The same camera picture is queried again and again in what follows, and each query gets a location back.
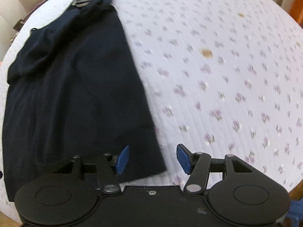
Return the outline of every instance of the dark cloth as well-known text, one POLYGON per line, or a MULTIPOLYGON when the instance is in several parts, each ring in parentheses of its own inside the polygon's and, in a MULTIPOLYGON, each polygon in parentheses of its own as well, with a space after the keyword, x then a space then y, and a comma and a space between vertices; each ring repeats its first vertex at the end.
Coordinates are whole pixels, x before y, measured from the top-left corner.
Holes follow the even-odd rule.
POLYGON ((130 146, 120 182, 163 172, 143 85, 112 5, 70 6, 33 30, 8 71, 3 124, 10 201, 45 166, 130 146))

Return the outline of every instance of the blue gripper pad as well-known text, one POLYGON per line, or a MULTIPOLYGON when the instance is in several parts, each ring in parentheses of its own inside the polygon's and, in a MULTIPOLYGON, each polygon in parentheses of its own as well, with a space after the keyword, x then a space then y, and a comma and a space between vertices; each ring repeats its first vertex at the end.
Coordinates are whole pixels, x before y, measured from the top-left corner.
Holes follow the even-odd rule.
POLYGON ((123 173, 124 168, 128 162, 128 158, 129 158, 129 145, 127 145, 118 156, 117 165, 116 165, 117 175, 121 175, 123 173))
POLYGON ((178 145, 177 146, 177 159, 182 166, 184 172, 189 174, 191 172, 191 164, 189 161, 189 156, 185 151, 178 145))

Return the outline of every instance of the orange object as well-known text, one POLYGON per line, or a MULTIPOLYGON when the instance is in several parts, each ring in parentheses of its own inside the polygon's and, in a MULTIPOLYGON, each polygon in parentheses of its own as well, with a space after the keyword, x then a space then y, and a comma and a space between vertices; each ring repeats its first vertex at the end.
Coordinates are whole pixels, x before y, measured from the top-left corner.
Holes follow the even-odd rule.
POLYGON ((303 21, 303 0, 294 0, 289 14, 300 24, 303 21))

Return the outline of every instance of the bed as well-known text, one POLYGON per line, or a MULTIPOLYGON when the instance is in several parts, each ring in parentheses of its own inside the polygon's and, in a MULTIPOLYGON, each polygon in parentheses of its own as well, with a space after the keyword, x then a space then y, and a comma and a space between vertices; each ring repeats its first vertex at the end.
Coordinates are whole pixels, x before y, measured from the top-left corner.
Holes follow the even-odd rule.
MULTIPOLYGON (((0 67, 1 119, 8 67, 30 30, 56 19, 71 1, 49 0, 39 7, 7 52, 0 67)), ((303 30, 284 10, 272 0, 114 0, 113 5, 168 168, 126 185, 184 186, 187 175, 175 156, 179 143, 215 158, 235 154, 288 191, 302 180, 303 30)), ((219 180, 212 173, 208 187, 219 180)), ((3 180, 0 210, 20 221, 3 180)))

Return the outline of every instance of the metal bolt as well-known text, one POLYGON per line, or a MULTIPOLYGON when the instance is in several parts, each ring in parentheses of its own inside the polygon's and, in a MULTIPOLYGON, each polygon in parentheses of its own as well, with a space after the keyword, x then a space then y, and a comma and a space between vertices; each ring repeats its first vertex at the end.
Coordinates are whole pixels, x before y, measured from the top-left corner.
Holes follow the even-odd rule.
POLYGON ((104 191, 107 193, 113 193, 119 190, 119 187, 115 184, 108 184, 104 187, 104 191))
POLYGON ((201 190, 201 186, 198 184, 190 184, 186 187, 189 192, 198 192, 201 190))
POLYGON ((149 195, 155 195, 157 192, 155 191, 155 190, 150 190, 149 192, 148 192, 148 194, 149 195))

